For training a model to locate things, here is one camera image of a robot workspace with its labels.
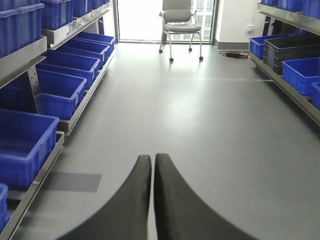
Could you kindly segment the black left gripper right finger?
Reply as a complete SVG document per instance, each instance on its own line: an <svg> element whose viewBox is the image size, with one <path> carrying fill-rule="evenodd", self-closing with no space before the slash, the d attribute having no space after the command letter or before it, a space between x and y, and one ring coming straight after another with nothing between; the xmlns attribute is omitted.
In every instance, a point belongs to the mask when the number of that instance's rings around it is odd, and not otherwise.
<svg viewBox="0 0 320 240"><path fill-rule="evenodd" d="M252 240L209 207L167 153L155 156L153 204L159 240Z"/></svg>

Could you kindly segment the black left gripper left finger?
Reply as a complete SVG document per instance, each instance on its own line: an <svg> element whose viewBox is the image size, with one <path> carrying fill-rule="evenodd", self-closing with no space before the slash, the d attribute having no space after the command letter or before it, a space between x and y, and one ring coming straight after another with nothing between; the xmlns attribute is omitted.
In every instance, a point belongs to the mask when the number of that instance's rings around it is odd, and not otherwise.
<svg viewBox="0 0 320 240"><path fill-rule="evenodd" d="M112 198L60 239L146 240L151 176L151 157L139 155L130 174Z"/></svg>

